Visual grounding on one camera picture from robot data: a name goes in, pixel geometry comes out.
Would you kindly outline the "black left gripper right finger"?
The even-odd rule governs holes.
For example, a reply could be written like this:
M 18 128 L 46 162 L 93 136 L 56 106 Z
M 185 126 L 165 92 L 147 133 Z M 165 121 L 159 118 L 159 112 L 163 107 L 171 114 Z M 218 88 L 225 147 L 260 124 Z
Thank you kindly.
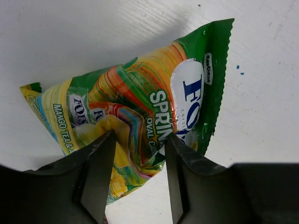
M 296 224 L 297 163 L 235 163 L 226 168 L 172 135 L 165 143 L 175 224 Z

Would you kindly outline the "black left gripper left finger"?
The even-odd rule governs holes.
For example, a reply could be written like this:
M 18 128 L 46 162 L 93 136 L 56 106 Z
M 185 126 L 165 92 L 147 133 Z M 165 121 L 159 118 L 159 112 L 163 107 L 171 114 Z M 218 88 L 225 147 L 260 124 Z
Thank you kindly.
M 104 223 L 115 146 L 110 131 L 36 171 L 1 166 L 1 223 Z

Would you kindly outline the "green Fox's candy bag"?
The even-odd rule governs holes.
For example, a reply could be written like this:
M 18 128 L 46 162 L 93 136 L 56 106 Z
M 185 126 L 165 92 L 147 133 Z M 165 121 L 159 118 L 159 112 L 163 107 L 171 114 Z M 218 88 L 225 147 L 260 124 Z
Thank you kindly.
M 45 90 L 39 83 L 20 90 L 65 155 L 116 133 L 111 204 L 162 170 L 172 134 L 205 154 L 219 116 L 233 22 L 213 21 L 127 63 Z

